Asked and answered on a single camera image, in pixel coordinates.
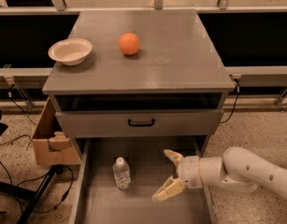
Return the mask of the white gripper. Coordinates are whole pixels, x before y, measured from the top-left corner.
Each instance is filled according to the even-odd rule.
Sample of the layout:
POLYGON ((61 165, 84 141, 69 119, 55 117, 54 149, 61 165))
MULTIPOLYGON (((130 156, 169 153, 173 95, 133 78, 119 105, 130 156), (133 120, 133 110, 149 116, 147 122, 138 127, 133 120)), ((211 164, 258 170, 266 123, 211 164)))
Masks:
POLYGON ((185 187, 188 189, 201 189, 202 181, 199 174, 199 156, 186 156, 170 149, 164 150, 165 156, 177 167, 177 175, 172 175, 152 195, 152 201, 162 203, 169 198, 180 194, 185 187))

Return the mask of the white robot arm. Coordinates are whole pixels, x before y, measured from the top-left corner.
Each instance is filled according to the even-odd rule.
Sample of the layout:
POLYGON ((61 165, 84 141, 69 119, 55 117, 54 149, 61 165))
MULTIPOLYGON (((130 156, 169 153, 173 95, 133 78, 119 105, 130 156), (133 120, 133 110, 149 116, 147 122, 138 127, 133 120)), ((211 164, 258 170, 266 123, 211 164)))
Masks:
POLYGON ((164 150, 176 167, 177 177, 170 176, 152 196, 161 203, 184 189, 204 186, 241 193, 251 193, 258 186, 266 187, 287 201, 287 170, 243 147, 230 147, 222 157, 201 158, 164 150))

